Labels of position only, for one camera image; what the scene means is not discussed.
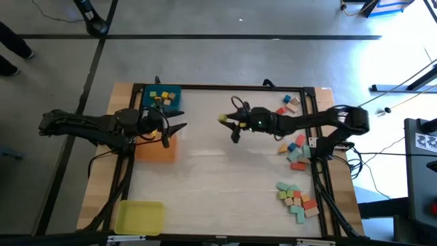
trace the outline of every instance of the concrete floor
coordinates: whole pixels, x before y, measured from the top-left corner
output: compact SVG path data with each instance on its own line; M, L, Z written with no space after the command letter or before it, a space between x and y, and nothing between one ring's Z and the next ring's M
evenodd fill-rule
M50 16L80 18L72 1L36 2ZM92 3L106 17L111 0ZM114 82L151 82L155 75L164 83L259 85L269 78L277 85L331 87L336 103L357 105L375 96L368 91L371 84L398 84L437 58L431 46L436 39L427 31L435 28L435 22L421 0L403 14L371 19L347 17L338 11L338 5L336 1L323 0L120 1L110 34L379 35L382 39L107 40L84 113L105 113ZM359 9L360 5L348 6L350 12ZM3 0L0 21L21 34L86 33L83 23L62 23L40 16L30 1ZM27 43L36 52L31 61L23 61L0 46L0 53L23 71L18 77L0 78L1 144L26 155L20 162L0 159L0 194L7 197L0 202L0 234L26 234L34 229L65 139L38 136L41 114L56 108L76 109L98 41ZM374 112L410 96L390 95L366 109ZM433 95L421 96L414 105L434 99ZM390 120L376 118L375 124L390 128L410 115L437 116L418 114L414 107L398 112L402 113L388 117ZM372 131L367 138L354 141L360 151L379 151L400 138L397 128L384 141L373 144L372 138L379 134ZM393 151L401 152L402 143L399 146ZM95 147L90 143L76 139L49 233L75 229L86 189L86 166L94 153ZM372 161L378 188L393 197L404 195L404 160L378 158ZM400 161L395 169L404 171L391 176L400 183L396 190L385 188L387 167L378 165L391 160ZM355 185L374 191L371 178L364 171Z

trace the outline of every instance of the blue tray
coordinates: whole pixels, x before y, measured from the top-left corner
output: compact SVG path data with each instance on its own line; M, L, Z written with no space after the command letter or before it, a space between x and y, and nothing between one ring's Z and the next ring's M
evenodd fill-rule
M147 85L145 87L145 93L143 97L143 106L151 107L155 101L150 97L150 92L156 92L156 96L161 96L163 92L169 92L176 94L176 97L171 101L169 106L161 105L165 111L173 111L180 109L182 88L179 85Z

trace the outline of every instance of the wooden table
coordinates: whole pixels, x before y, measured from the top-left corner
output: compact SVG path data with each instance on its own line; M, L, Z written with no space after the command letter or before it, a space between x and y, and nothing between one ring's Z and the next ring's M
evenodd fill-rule
M131 83L116 83L113 88L109 106L107 109L108 114L113 114L117 110L127 108L130 101L130 95L132 92ZM316 99L318 103L318 110L323 111L334 105L333 93L329 88L315 89ZM331 126L323 126L322 132L324 135L329 135L335 128ZM108 151L106 146L99 146L96 154L100 154ZM344 152L335 151L335 155L346 159ZM100 211L104 203L107 201L111 183L113 179L113 173L115 169L117 156L108 154L105 157L94 161L91 176L89 177L87 190L82 204L81 213L77 223L77 228L81 229L87 226L94 216ZM330 177L333 186L335 201L340 211L345 218L354 227L354 229L364 235L363 225L361 223L361 216L358 210L358 204L355 198L354 187L352 185L352 179L350 177L350 170L345 163L338 160L329 161ZM114 205L113 211L117 211L117 206ZM330 213L328 206L324 205L326 224L328 234L333 235L333 227L331 223ZM115 212L112 214L110 228L113 228L115 222Z

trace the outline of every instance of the yellow tray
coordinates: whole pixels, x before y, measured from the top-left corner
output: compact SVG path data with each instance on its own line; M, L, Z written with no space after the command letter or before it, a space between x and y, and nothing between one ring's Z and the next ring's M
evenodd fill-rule
M165 209L162 202L123 200L118 207L116 234L157 236L164 227Z

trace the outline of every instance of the pile of blocks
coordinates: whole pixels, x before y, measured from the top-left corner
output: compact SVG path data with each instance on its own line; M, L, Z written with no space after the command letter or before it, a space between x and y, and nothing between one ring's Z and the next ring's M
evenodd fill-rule
M283 102L285 103L285 106L276 110L277 114L282 115L287 112L287 110L290 110L293 113L298 111L297 105L300 103L299 98L292 98L290 95L285 95Z
M311 150L307 144L305 144L305 135L300 134L294 143L287 146L283 143L279 147L278 153L287 153L287 160L290 162L290 169L305 171L307 164L311 164L309 158L311 158Z
M155 105L160 105L162 102L164 106L170 106L171 101L175 99L176 94L173 92L163 92L161 96L158 96L156 92L150 92L149 96L154 99Z
M301 193L295 184L288 185L279 181L276 188L279 190L278 198L283 200L291 214L296 214L297 223L305 223L305 217L309 218L319 214L317 201Z

